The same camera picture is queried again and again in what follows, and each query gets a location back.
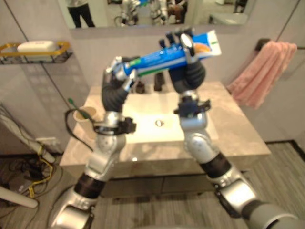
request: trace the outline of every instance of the soap bar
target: soap bar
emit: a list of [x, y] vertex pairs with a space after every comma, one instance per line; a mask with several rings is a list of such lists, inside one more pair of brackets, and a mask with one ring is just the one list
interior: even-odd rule
[[[53, 41], [31, 41], [22, 43], [17, 47], [18, 52], [53, 52], [58, 49], [58, 45]], [[50, 56], [37, 55], [26, 56], [29, 61], [52, 61]]]

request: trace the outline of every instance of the green toothbrush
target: green toothbrush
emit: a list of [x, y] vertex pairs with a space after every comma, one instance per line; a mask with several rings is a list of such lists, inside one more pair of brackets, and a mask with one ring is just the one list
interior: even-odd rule
[[79, 112], [81, 113], [81, 115], [82, 115], [82, 117], [83, 117], [84, 119], [90, 119], [90, 116], [87, 114], [87, 112], [80, 110], [80, 109], [77, 107], [77, 105], [75, 105], [73, 99], [68, 98], [68, 102], [69, 102], [72, 106], [74, 106], [75, 109], [79, 110]]

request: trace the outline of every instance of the bathroom sink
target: bathroom sink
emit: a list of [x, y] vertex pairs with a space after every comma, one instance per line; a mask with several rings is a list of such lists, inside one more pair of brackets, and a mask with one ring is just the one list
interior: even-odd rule
[[[129, 94], [123, 115], [137, 124], [133, 134], [126, 135], [127, 143], [183, 141], [179, 117], [173, 111], [178, 107], [177, 93]], [[212, 119], [207, 112], [207, 132], [218, 139]]]

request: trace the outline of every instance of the drain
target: drain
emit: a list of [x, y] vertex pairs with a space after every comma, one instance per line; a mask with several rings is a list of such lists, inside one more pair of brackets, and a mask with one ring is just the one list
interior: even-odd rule
[[158, 119], [157, 121], [155, 121], [155, 125], [156, 125], [157, 127], [161, 127], [161, 126], [164, 125], [164, 121]]

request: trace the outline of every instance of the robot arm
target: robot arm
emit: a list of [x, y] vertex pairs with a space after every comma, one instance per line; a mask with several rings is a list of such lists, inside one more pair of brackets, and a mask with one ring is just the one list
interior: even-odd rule
[[129, 76], [119, 77], [123, 61], [130, 60], [116, 57], [104, 72], [102, 103], [106, 114], [95, 127], [96, 146], [84, 173], [63, 197], [61, 206], [52, 218], [52, 228], [89, 229], [91, 226], [94, 218], [92, 210], [125, 146], [125, 134], [135, 131], [132, 119], [122, 117], [122, 105], [137, 79], [137, 72], [133, 70]]
[[161, 19], [162, 21], [168, 20], [168, 12], [167, 12], [167, 2], [166, 0], [158, 0], [160, 4], [160, 11], [161, 11]]
[[187, 151], [199, 162], [216, 189], [221, 205], [233, 218], [243, 218], [250, 229], [301, 229], [304, 222], [280, 207], [262, 202], [252, 185], [225, 156], [211, 144], [205, 128], [210, 101], [200, 102], [196, 88], [204, 80], [204, 68], [195, 56], [191, 34], [181, 34], [187, 66], [171, 70], [175, 90], [180, 94], [180, 126]]
[[[211, 144], [205, 131], [205, 113], [211, 107], [210, 101], [201, 102], [196, 93], [204, 80], [205, 70], [195, 54], [192, 30], [175, 34], [180, 39], [187, 65], [169, 71], [173, 86], [180, 95], [179, 107], [174, 112], [179, 115], [187, 151], [206, 172], [221, 205], [231, 217], [243, 218], [250, 229], [304, 228], [304, 222], [297, 220], [296, 216], [276, 205], [262, 202], [243, 174]], [[129, 76], [125, 75], [122, 66], [125, 61], [129, 59], [115, 58], [104, 72], [102, 103], [106, 114], [101, 124], [95, 127], [98, 133], [96, 147], [84, 173], [67, 191], [52, 217], [52, 228], [90, 228], [94, 217], [92, 209], [125, 145], [125, 134], [135, 131], [132, 119], [122, 117], [122, 105], [137, 79], [136, 70]]]
[[123, 0], [122, 1], [122, 26], [128, 24], [133, 20], [134, 24], [137, 24], [138, 18], [138, 6], [140, 6], [140, 0]]

